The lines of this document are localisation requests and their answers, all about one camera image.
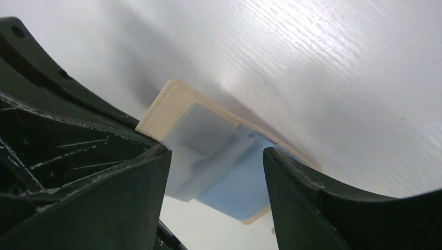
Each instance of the screw hole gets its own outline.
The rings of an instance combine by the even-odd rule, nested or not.
[[[60,71],[58,71],[58,74],[63,78],[63,79],[66,79],[66,80],[72,80],[73,78],[72,77],[70,77],[69,75],[68,75],[68,73],[66,73],[66,71],[64,71],[64,70],[60,70]]]
[[[18,27],[18,26],[12,26],[11,30],[13,31],[14,35],[18,38],[24,38],[24,33],[23,31]]]

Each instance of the black plastic part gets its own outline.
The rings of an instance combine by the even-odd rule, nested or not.
[[[396,199],[359,190],[264,151],[280,250],[442,249],[442,191]]]
[[[16,18],[0,19],[0,72],[0,249],[176,239],[158,225],[166,147],[71,78]]]
[[[79,107],[134,128],[138,121],[105,102],[70,77],[15,17],[0,19],[0,57],[32,84]]]
[[[154,250],[187,250],[175,235],[161,222],[158,222]]]

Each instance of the white textured panel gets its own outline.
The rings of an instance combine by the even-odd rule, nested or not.
[[[442,187],[440,1],[2,0],[5,15],[137,118],[180,78],[341,181]]]

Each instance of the card holder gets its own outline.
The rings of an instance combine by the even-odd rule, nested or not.
[[[166,84],[136,130],[173,152],[166,195],[196,199],[244,224],[270,211],[263,149],[278,147],[319,169],[280,138],[179,80]]]

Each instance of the stitching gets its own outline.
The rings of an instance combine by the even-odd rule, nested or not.
[[[192,93],[190,93],[189,91],[187,91],[184,88],[181,88],[180,86],[177,85],[172,85],[170,86],[169,90],[166,92],[166,94],[164,94],[163,98],[161,98],[160,102],[158,102],[158,104],[156,105],[155,109],[152,111],[152,113],[146,118],[146,121],[144,121],[144,123],[141,125],[141,130],[144,130],[144,127],[147,125],[148,121],[150,121],[151,117],[155,114],[156,110],[159,108],[159,106],[161,105],[161,103],[163,103],[164,99],[166,98],[166,96],[169,94],[170,91],[172,91],[172,89],[174,87],[177,87],[181,90],[183,90],[184,92],[188,93],[190,96],[194,97],[194,95],[192,95]]]

